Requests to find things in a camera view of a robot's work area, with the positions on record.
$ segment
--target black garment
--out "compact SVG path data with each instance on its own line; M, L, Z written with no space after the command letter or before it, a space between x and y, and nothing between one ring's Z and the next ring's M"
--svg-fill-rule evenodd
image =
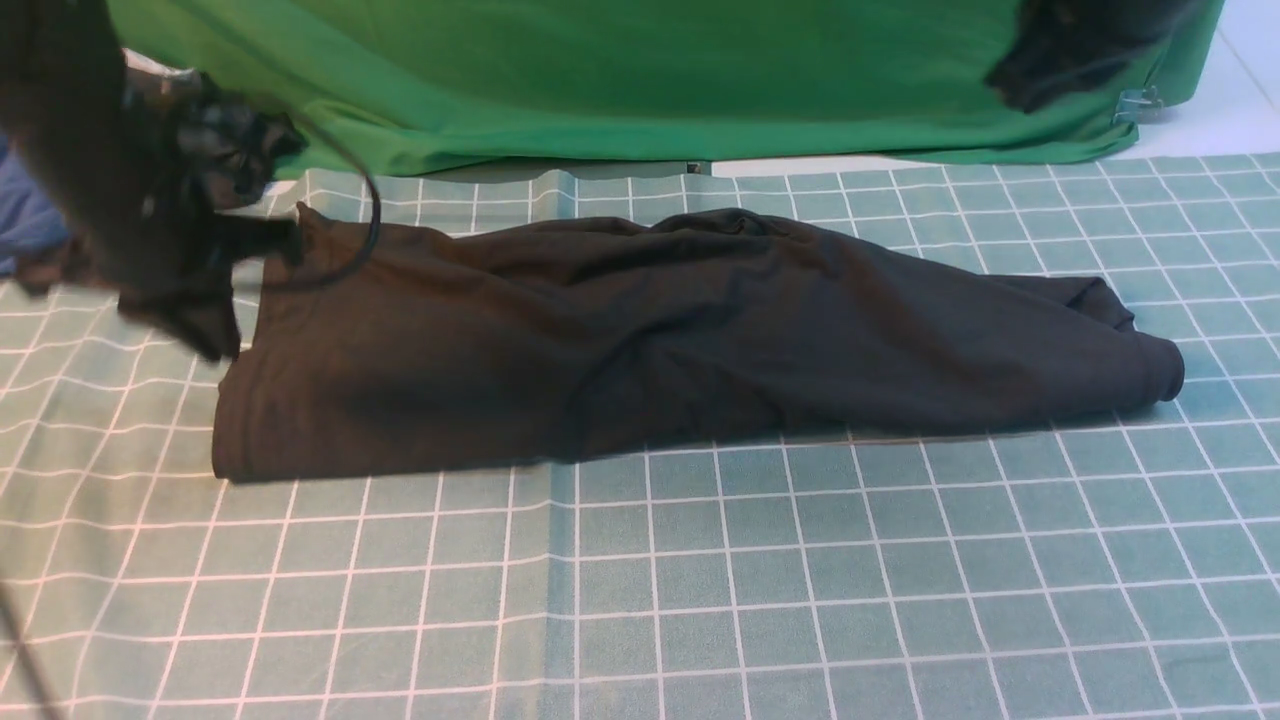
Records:
M364 241L300 213L303 272ZM262 299L212 459L251 482L845 425L974 433L1137 409L1181 382L1174 343L1135 332L1094 278L982 277L742 210L466 240L385 225L353 278Z

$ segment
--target black cloth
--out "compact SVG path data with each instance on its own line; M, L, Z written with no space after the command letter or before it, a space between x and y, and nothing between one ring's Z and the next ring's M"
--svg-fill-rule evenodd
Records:
M366 232L301 205L300 224L306 273ZM385 225L351 279L262 299L212 460L257 482L980 433L1167 401L1183 372L1101 279L983 277L744 210L462 240Z

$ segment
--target black wire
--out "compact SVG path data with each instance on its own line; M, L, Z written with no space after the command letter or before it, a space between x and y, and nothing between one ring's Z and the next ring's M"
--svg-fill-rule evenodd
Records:
M13 638L13 655L23 679L27 680L27 691L40 708L44 720L63 720L63 714L58 710L54 693L45 683L45 675L40 671L40 664L31 653L31 647L22 638L22 623L18 621L17 605L9 588L0 582L0 621L4 623L5 633Z
M370 201L372 202L372 211L369 218L369 234L365 236L365 242L364 245L360 246L360 250L351 258L351 260L348 260L340 268L332 270L317 278L289 278L287 281L275 283L261 282L261 283L236 286L236 290L242 290L242 291L314 292L349 278L351 275L356 274L365 265L365 263L369 261L370 258L372 258L374 249L378 246L378 238L381 233L381 227L383 227L383 196L378 192L378 183L374 182L374 176L372 173L369 172L369 168L366 168L365 164L361 163L360 159L356 158L353 152L343 147L343 145L338 142L337 138L334 138L332 135L321 129L314 120L307 118L303 113L293 108L289 108L283 101L275 97L270 97L268 99L268 101L282 106L284 109L284 113L289 117L289 119L292 119L293 122L298 123L300 126L310 131L311 135L319 137L324 145L326 145L330 150L337 152L339 158L342 158L348 165L351 165L351 168L355 169L361 178L364 178L365 186L369 187Z

